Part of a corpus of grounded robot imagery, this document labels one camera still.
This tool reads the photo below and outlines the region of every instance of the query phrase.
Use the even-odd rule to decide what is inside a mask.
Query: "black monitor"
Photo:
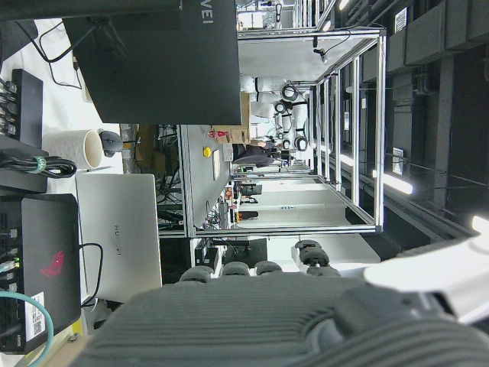
[[[232,261],[244,262],[249,268],[260,261],[268,260],[267,239],[251,239],[241,241],[214,241],[214,245],[227,245],[224,265]]]
[[[240,125],[235,2],[182,0],[181,9],[64,18],[103,122]]]

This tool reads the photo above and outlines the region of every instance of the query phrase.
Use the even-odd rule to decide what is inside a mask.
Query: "desk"
[[[39,34],[43,34],[59,22],[60,19],[36,21]],[[63,25],[60,26],[60,29],[56,29],[43,37],[43,47],[49,57],[61,54],[69,46],[70,42]],[[85,102],[85,90],[58,86],[53,82],[49,66],[40,58],[32,44],[27,45],[3,63],[2,73],[0,74],[2,79],[10,80],[13,69],[24,69],[44,81],[43,135],[64,130],[98,128],[120,133],[119,125],[102,124],[95,106],[90,102]],[[76,84],[76,74],[74,73],[70,55],[53,64],[53,72],[59,82]],[[95,173],[122,174],[121,154],[116,153],[113,158],[103,157],[100,167],[108,168]],[[75,177],[61,180],[49,179],[47,192],[71,193],[76,197]],[[81,266],[81,269],[81,297],[84,298],[87,294],[83,266]],[[0,353],[0,367],[13,366],[20,358],[21,356],[6,356]]]
[[[196,227],[204,223],[231,175],[230,162],[222,160],[222,145],[206,135],[210,129],[208,125],[180,125],[178,129],[186,236],[190,238],[195,237]],[[220,150],[221,167],[217,180],[213,177],[212,158],[203,156],[204,147]]]

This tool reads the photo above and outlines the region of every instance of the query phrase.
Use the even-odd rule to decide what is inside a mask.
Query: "white table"
[[[59,22],[60,19],[36,21],[39,35]],[[43,47],[49,58],[61,54],[69,46],[70,42],[63,25],[43,37]],[[59,62],[54,63],[52,66],[54,76],[58,82],[77,84],[71,54]],[[13,69],[24,69],[44,81],[43,135],[66,130],[99,128],[117,132],[118,134],[120,133],[118,125],[102,123],[95,106],[91,102],[86,101],[85,90],[58,86],[54,83],[48,64],[41,59],[32,44],[27,45],[3,63],[2,73],[0,74],[2,79],[10,80]],[[91,174],[122,174],[121,153],[116,153],[113,158],[103,157],[100,167],[107,168]],[[79,171],[76,174],[85,174],[85,172]],[[71,193],[76,197],[75,177],[60,180],[49,179],[47,192]],[[85,275],[81,275],[81,296],[84,298],[86,296]],[[0,367],[13,366],[20,358],[21,356],[6,356],[0,353]]]

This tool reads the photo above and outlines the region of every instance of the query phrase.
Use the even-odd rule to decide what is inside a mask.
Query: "laptop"
[[[152,174],[80,174],[76,177],[83,243],[104,249],[97,298],[127,302],[161,287],[156,193]],[[96,289],[99,249],[83,250],[88,293]]]

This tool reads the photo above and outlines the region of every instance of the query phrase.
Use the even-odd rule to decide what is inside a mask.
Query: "yellow button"
[[[209,147],[204,148],[204,157],[209,158],[212,155],[212,150]]]

